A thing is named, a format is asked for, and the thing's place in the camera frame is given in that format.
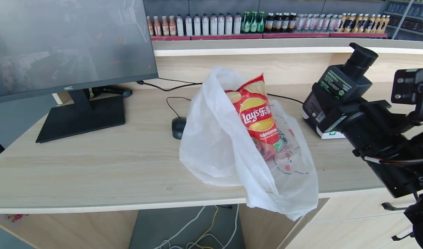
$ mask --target computer mouse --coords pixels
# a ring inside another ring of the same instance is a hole
[[[172,135],[176,139],[182,139],[185,124],[187,123],[186,117],[173,118],[172,120]]]

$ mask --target plastic bag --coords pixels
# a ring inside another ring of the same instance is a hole
[[[215,68],[191,101],[179,158],[197,178],[215,186],[244,186],[249,207],[296,220],[317,207],[319,190],[310,150],[297,121],[279,102],[271,112],[286,149],[265,161],[224,89],[237,90],[246,79]]]

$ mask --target potato chip bag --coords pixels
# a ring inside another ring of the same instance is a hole
[[[267,160],[284,149],[270,111],[264,74],[243,84],[238,90],[226,90],[250,137]]]

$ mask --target monitor stand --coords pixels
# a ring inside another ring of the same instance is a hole
[[[89,101],[84,90],[69,91],[69,94],[74,104],[50,110],[37,143],[125,124],[123,96]]]

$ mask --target black mechanical device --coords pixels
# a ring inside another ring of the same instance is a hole
[[[407,139],[403,133],[423,125],[423,68],[398,70],[391,102],[412,104],[409,114],[391,113],[384,100],[368,102],[362,95],[372,83],[364,76],[378,55],[351,43],[354,52],[344,65],[329,66],[303,104],[310,125],[321,132],[341,132],[393,197],[414,194],[416,203],[405,209],[415,237],[423,248],[423,132]],[[387,210],[400,210],[383,203]]]

